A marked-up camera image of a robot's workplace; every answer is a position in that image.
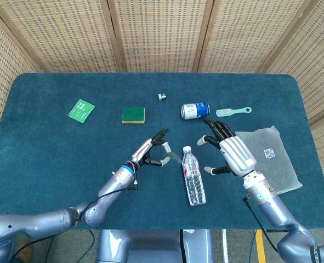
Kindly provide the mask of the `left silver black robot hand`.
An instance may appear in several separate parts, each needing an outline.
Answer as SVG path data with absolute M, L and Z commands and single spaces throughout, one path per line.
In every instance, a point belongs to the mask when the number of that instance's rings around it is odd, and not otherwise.
M 170 156 L 168 154 L 172 152 L 168 142 L 164 139 L 164 136 L 168 131 L 169 129 L 163 129 L 159 131 L 153 138 L 147 139 L 132 155 L 131 161 L 139 166 L 142 166 L 143 164 L 157 167 L 166 165 L 170 161 Z M 154 146 L 162 146 L 167 156 L 162 160 L 152 159 L 150 156 L 150 150 Z

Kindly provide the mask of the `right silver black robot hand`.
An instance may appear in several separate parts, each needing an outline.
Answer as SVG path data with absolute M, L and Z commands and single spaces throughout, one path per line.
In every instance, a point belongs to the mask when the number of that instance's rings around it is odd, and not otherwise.
M 204 118 L 203 122 L 209 126 L 214 136 L 202 136 L 197 141 L 197 145 L 202 146 L 206 143 L 213 145 L 220 150 L 226 163 L 225 166 L 219 168 L 204 167 L 207 173 L 211 175 L 234 173 L 239 177 L 244 177 L 255 170 L 257 161 L 254 156 L 227 124 L 208 118 Z

